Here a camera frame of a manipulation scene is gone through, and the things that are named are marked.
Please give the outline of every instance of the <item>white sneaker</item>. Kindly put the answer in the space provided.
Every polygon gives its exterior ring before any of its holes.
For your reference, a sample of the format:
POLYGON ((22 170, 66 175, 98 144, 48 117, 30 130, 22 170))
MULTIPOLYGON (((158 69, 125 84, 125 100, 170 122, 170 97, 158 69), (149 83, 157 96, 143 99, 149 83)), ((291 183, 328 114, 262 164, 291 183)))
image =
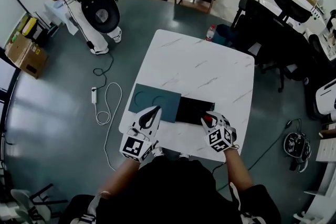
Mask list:
POLYGON ((152 150, 152 153, 153 153, 154 157, 159 157, 159 156, 164 155, 164 153, 162 151, 162 147, 160 147, 160 146, 155 147, 155 149, 152 150))
POLYGON ((121 29, 120 29, 119 26, 117 26, 116 29, 119 30, 119 33, 118 33, 118 35, 116 35, 115 37, 112 37, 112 38, 115 41, 115 43, 119 43, 121 41, 121 33, 122 33, 122 31, 121 31, 121 29))
POLYGON ((99 51, 90 49, 90 52, 93 53, 94 55, 107 54, 109 52, 109 48, 106 48, 106 50, 99 50, 99 51))
POLYGON ((187 158, 187 159, 189 159, 189 157, 190 157, 190 155, 185 154, 185 153, 181 153, 178 158, 187 158))

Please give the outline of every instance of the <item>shoe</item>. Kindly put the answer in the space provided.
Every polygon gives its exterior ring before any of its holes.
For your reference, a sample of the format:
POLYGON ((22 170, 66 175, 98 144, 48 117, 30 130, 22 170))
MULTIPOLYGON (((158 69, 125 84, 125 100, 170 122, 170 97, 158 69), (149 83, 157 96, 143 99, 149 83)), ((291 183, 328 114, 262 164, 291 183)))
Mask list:
POLYGON ((113 38, 113 40, 115 41, 115 43, 119 43, 119 42, 121 41, 121 33, 122 33, 122 31, 121 31, 121 29, 120 29, 119 26, 117 26, 116 29, 119 30, 119 33, 118 33, 117 36, 112 37, 112 38, 113 38))
POLYGON ((159 156, 164 155, 164 153, 162 151, 162 147, 160 147, 160 146, 156 146, 155 149, 152 150, 152 153, 153 153, 154 157, 159 157, 159 156))
POLYGON ((190 155, 185 154, 185 153, 181 153, 178 158, 187 158, 187 159, 189 159, 189 157, 190 157, 190 155))
POLYGON ((109 52, 109 48, 106 48, 106 50, 99 50, 95 51, 94 49, 90 49, 90 52, 94 55, 101 55, 101 54, 107 54, 109 52))

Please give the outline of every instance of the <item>forearm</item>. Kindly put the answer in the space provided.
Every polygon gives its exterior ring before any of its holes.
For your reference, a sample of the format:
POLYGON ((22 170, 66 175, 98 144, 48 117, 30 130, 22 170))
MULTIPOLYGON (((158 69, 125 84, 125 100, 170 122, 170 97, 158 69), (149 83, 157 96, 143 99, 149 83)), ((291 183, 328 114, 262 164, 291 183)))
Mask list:
POLYGON ((246 169, 238 151, 230 148, 224 151, 229 182, 232 182, 239 192, 253 186, 252 178, 246 169))
POLYGON ((107 191, 111 196, 117 195, 127 188, 131 180, 137 174, 139 167, 140 163, 126 159, 116 170, 113 177, 100 189, 100 192, 107 191))

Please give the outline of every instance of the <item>white pants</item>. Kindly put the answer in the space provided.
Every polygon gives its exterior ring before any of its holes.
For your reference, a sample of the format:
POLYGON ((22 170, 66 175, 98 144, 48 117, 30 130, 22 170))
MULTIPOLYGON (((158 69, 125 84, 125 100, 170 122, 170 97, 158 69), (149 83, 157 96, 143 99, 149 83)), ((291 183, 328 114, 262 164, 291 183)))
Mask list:
MULTIPOLYGON (((89 22, 86 20, 81 4, 73 1, 72 3, 69 4, 69 8, 72 12, 72 16, 75 18, 77 23, 80 25, 82 28, 84 34, 86 35, 86 38, 92 42, 92 44, 95 47, 95 51, 102 51, 107 49, 108 43, 104 39, 101 33, 99 33, 97 30, 95 30, 89 22)), ((112 32, 108 33, 108 36, 113 38, 118 36, 119 34, 119 28, 117 27, 115 30, 112 32)))

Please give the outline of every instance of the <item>white cable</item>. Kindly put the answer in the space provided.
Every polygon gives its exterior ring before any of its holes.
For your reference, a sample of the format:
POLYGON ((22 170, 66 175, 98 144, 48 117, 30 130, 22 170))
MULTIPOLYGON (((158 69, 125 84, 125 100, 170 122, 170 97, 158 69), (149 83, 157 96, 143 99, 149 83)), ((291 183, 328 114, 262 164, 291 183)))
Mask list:
POLYGON ((115 171, 116 169, 114 169, 114 168, 111 166, 111 164, 110 164, 109 156, 108 156, 108 154, 107 154, 107 152, 106 152, 106 143, 107 143, 107 140, 108 140, 108 138, 109 138, 109 132, 110 132, 110 129, 111 129, 111 125, 112 125, 112 123, 113 123, 115 113, 117 112, 118 107, 119 107, 119 104, 120 104, 120 102, 121 102, 121 98, 122 98, 122 89, 121 89, 120 85, 117 84, 116 82, 112 82, 112 83, 110 83, 110 84, 106 87, 106 91, 105 91, 105 103, 106 103, 108 112, 106 112, 106 111, 100 111, 100 112, 98 112, 98 114, 97 114, 97 107, 96 107, 96 104, 94 104, 95 111, 96 111, 96 120, 97 120, 97 123, 98 123, 99 125, 101 125, 101 126, 104 126, 104 125, 106 125, 106 124, 108 124, 108 123, 110 122, 110 126, 109 126, 109 128, 108 128, 108 130, 107 130, 106 139, 105 139, 105 143, 104 143, 104 152, 105 152, 105 155, 106 155, 107 162, 108 162, 110 168, 111 168, 113 171, 115 171), (116 85, 119 87, 119 89, 120 89, 120 99, 119 99, 119 103, 118 103, 118 105, 117 105, 117 107, 116 107, 116 110, 114 111, 114 114, 113 114, 113 116, 111 117, 111 111, 110 111, 110 108, 109 108, 109 104, 107 103, 107 100, 106 100, 106 94, 107 94, 107 91, 109 90, 109 87, 110 87, 112 84, 116 84, 116 85), (101 122, 101 121, 98 120, 98 116, 99 116, 99 114, 101 114, 101 113, 105 113, 105 114, 107 114, 107 116, 108 116, 108 118, 107 118, 107 120, 106 120, 105 122, 101 122))

